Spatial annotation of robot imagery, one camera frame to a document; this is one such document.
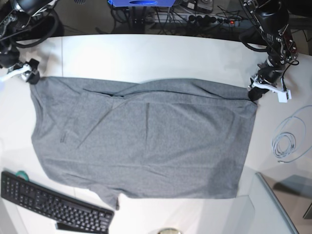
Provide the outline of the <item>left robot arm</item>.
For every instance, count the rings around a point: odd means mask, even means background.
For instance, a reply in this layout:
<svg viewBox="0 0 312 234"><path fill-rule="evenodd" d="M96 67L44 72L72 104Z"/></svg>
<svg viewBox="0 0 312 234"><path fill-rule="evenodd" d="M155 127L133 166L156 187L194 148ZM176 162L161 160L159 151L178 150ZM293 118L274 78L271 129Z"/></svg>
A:
<svg viewBox="0 0 312 234"><path fill-rule="evenodd" d="M292 97L284 76L287 69L299 64L297 46L288 28L287 7L281 0L241 0L240 4L250 14L253 26L242 32L239 40L252 51L268 54L250 78L248 97L255 102L271 91L279 102L286 103Z"/></svg>

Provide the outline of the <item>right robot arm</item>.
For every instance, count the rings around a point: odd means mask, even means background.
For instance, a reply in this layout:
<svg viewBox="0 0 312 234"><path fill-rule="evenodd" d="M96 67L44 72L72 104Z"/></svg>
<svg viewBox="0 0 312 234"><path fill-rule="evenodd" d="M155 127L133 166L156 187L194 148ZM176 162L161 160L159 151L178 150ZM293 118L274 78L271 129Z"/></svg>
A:
<svg viewBox="0 0 312 234"><path fill-rule="evenodd" d="M59 27L56 0L8 0L0 6L0 67L8 70L0 77L5 82L20 76L35 85L40 80L39 61L22 62L19 49L35 47L50 38ZM22 35L37 31L39 39L21 44Z"/></svg>

